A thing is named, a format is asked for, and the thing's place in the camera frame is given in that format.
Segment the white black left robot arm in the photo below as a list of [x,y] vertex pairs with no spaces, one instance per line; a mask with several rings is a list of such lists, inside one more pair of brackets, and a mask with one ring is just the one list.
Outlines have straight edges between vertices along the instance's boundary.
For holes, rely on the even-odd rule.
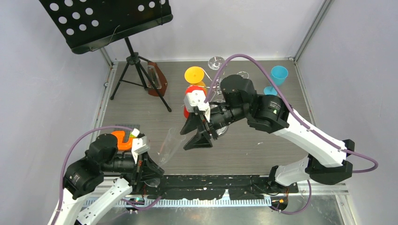
[[[164,170],[147,153],[146,136],[140,135],[133,147],[139,154],[122,157],[118,139],[102,134],[92,142],[85,156],[70,164],[61,178],[60,198],[48,222],[50,225],[95,225],[129,194],[143,193],[144,184],[161,179]],[[83,204],[105,178],[105,172],[119,173],[111,187],[86,209]]]

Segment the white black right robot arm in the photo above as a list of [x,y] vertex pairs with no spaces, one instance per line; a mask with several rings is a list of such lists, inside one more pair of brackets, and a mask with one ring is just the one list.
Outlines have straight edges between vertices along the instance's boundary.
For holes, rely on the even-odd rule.
[[250,79],[229,75],[222,80],[221,91],[223,103],[207,103],[202,87],[186,89],[187,120],[180,133],[196,134],[184,145],[185,150],[211,148],[219,129],[246,119],[249,127],[282,137],[308,153],[298,162],[271,169],[268,187],[273,192],[303,180],[334,185],[352,176],[353,165],[346,159],[348,147],[355,145],[352,140],[340,141],[324,134],[280,97],[258,94]]

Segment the blue wine glass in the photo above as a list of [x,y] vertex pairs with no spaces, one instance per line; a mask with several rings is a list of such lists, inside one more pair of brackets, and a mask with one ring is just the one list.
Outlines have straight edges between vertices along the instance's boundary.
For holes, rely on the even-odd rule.
[[[271,77],[272,81],[279,87],[280,85],[282,85],[284,83],[285,79],[288,77],[288,74],[289,74],[289,72],[288,72],[287,68],[285,68],[283,66],[274,66],[271,69],[270,77]],[[265,87],[264,94],[265,95],[274,95],[274,96],[278,95],[276,89],[273,86]]]

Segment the red wine glass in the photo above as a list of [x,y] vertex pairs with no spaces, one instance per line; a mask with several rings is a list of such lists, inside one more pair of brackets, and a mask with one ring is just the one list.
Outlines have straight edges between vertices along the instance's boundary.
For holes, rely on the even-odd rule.
[[187,119],[189,113],[194,112],[194,107],[205,112],[209,109],[208,103],[204,103],[207,95],[202,87],[193,85],[186,89],[184,96],[184,116]]

